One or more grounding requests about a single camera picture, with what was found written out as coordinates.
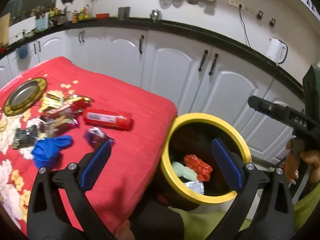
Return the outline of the person right hand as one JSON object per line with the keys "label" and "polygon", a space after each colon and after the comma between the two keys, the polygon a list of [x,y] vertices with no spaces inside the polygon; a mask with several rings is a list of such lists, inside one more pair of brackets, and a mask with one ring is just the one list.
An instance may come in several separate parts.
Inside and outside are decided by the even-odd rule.
{"label": "person right hand", "polygon": [[309,176],[310,184],[318,184],[319,183],[319,151],[311,150],[301,152],[299,157],[297,154],[293,152],[293,144],[296,142],[296,139],[290,139],[287,142],[285,148],[289,151],[286,161],[285,161],[285,177],[288,183],[293,185],[296,184],[296,180],[299,178],[298,167],[304,162],[308,165],[312,166],[312,171]]}

